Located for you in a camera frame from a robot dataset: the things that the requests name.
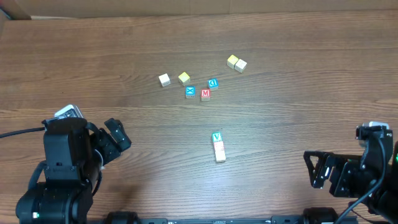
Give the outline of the red letter Y block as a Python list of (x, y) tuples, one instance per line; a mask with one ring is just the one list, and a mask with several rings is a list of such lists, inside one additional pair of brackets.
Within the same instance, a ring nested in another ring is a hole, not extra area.
[(224, 151), (224, 142), (223, 141), (214, 142), (213, 147), (216, 152)]

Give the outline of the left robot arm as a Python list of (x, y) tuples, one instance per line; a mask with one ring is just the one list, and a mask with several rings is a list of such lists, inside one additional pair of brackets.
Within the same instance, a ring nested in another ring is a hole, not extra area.
[(20, 223), (86, 223), (102, 169), (131, 147), (122, 122), (97, 128), (84, 118), (45, 120), (45, 160), (16, 205)]

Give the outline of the green letter V block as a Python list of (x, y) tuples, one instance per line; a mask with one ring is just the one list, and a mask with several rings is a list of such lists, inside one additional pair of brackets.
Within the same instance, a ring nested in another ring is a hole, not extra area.
[(223, 140), (222, 134), (220, 132), (214, 132), (211, 134), (212, 142), (220, 142)]

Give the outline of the plain turtle block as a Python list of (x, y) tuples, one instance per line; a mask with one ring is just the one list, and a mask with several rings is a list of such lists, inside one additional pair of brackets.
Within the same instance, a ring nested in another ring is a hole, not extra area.
[(216, 162), (224, 162), (226, 160), (226, 154), (224, 151), (215, 151)]

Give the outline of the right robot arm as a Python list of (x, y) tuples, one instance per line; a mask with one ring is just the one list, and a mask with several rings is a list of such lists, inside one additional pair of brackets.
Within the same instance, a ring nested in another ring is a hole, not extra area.
[(331, 183), (334, 197), (352, 198), (340, 215), (332, 208), (309, 208), (305, 223), (347, 223), (349, 212), (363, 204), (368, 212), (380, 215), (384, 223), (397, 223), (397, 143), (389, 125), (370, 121), (356, 128), (362, 155), (305, 151), (310, 184), (315, 189)]

